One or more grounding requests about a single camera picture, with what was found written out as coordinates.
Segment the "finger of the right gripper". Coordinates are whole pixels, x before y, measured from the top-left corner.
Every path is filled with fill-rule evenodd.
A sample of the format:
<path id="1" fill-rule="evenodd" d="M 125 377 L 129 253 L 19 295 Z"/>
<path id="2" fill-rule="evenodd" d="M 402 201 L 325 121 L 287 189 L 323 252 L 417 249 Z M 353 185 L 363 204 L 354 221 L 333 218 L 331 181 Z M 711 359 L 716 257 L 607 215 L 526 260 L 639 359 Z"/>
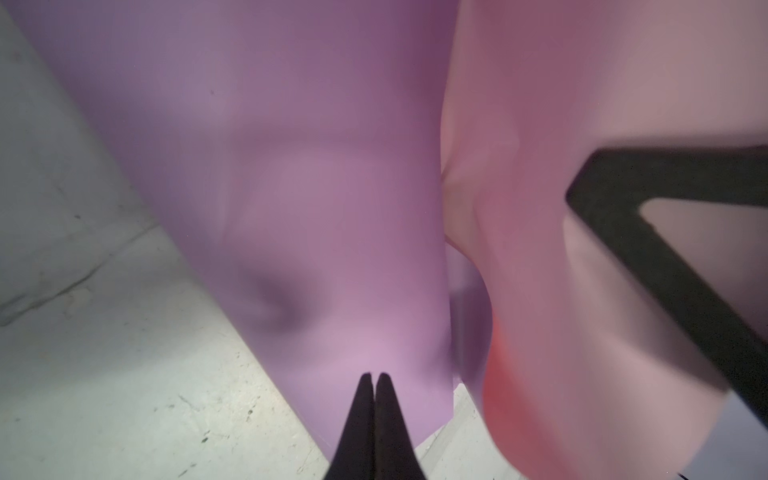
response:
<path id="1" fill-rule="evenodd" d="M 767 206 L 767 148 L 619 147 L 594 151 L 566 202 L 767 421 L 767 343 L 640 214 L 655 198 Z"/>

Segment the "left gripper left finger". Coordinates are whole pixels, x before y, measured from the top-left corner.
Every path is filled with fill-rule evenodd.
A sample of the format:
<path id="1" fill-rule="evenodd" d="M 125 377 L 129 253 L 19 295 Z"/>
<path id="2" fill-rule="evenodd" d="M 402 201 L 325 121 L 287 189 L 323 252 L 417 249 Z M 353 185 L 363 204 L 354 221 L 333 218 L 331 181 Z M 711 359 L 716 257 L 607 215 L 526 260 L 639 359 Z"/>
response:
<path id="1" fill-rule="evenodd" d="M 375 398 L 372 376 L 361 376 L 325 480 L 371 480 L 375 464 Z"/>

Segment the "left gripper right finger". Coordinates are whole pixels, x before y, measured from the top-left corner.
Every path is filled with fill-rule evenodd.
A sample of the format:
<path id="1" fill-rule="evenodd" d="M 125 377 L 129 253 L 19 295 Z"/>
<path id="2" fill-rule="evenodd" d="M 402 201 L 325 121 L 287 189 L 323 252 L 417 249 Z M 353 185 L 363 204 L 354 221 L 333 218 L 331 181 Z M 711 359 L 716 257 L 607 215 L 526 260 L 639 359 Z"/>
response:
<path id="1" fill-rule="evenodd" d="M 382 373 L 374 404 L 374 478 L 425 480 L 403 418 L 391 377 Z"/>

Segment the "purple pink wrapping paper sheet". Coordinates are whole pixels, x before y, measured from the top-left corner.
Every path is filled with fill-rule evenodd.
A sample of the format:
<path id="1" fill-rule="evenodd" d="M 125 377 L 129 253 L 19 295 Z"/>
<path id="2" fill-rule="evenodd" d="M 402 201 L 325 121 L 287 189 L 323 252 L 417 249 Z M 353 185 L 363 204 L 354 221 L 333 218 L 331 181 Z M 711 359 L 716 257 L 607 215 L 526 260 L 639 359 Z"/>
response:
<path id="1" fill-rule="evenodd" d="M 757 145 L 763 1 L 5 1 L 1 475 L 322 478 L 386 373 L 427 477 L 763 479 L 566 202 Z M 767 343 L 767 206 L 640 214 Z"/>

